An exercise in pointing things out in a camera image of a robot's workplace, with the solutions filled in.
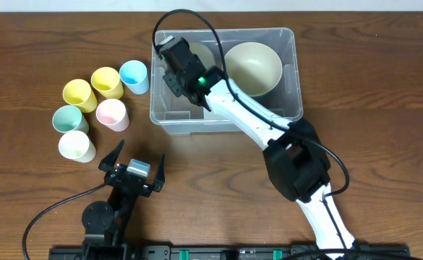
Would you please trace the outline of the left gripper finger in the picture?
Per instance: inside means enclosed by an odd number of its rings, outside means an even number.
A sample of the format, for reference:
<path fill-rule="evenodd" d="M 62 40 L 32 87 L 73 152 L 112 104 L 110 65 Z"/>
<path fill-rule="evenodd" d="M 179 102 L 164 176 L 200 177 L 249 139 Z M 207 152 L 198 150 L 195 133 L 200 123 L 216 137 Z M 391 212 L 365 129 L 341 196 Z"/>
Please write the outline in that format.
<path fill-rule="evenodd" d="M 110 153 L 108 153 L 99 163 L 98 169 L 102 170 L 104 172 L 112 172 L 115 171 L 116 168 L 115 162 L 118 159 L 118 156 L 122 150 L 122 147 L 124 146 L 124 140 L 121 140 L 119 144 L 116 146 L 114 150 L 112 150 Z"/>
<path fill-rule="evenodd" d="M 155 174 L 155 179 L 153 181 L 153 190 L 160 192 L 165 183 L 165 155 L 162 155 L 160 164 L 158 165 L 157 172 Z"/>

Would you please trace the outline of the white small bowl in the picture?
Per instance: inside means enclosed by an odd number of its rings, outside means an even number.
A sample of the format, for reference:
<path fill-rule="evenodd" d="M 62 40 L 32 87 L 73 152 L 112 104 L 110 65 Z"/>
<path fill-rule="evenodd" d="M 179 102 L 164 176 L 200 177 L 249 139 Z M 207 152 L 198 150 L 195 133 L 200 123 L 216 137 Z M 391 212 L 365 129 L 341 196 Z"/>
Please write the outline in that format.
<path fill-rule="evenodd" d="M 190 51 L 197 55 L 206 69 L 215 66 L 213 52 L 205 45 L 198 42 L 189 42 Z"/>

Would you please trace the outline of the large beige bowl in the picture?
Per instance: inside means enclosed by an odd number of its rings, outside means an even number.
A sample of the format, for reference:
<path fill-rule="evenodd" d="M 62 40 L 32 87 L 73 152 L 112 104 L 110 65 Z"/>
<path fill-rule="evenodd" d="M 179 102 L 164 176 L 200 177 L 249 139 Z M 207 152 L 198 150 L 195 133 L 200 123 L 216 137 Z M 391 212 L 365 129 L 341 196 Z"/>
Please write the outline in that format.
<path fill-rule="evenodd" d="M 224 58 L 228 76 L 253 98 L 268 94 L 283 75 L 283 65 L 278 54 L 262 43 L 240 43 L 228 51 Z"/>

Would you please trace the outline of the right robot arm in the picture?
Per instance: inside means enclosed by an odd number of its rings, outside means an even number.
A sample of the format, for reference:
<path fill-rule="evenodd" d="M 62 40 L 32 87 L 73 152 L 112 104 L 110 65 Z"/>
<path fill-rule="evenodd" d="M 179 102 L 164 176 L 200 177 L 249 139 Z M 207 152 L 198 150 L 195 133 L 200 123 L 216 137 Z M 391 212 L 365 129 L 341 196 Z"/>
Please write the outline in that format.
<path fill-rule="evenodd" d="M 271 183 L 302 208 L 320 251 L 344 259 L 355 238 L 333 201 L 328 159 L 335 154 L 320 143 L 312 125 L 272 113 L 243 92 L 225 67 L 206 69 L 184 38 L 168 37 L 155 52 L 168 66 L 163 79 L 175 96 L 227 118 L 256 142 Z"/>

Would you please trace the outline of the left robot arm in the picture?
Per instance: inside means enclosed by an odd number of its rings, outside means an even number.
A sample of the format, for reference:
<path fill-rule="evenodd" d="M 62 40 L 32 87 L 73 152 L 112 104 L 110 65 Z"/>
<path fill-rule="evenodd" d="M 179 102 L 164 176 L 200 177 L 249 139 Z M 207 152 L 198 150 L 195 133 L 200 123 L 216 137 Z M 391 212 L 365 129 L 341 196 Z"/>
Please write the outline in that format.
<path fill-rule="evenodd" d="M 108 153 L 98 168 L 105 172 L 104 184 L 112 191 L 105 201 L 89 204 L 82 213 L 85 241 L 95 245 L 118 246 L 124 241 L 127 224 L 137 198 L 159 192 L 165 183 L 165 157 L 161 158 L 152 183 L 148 183 L 150 165 L 136 159 L 129 164 L 117 163 L 124 141 Z"/>

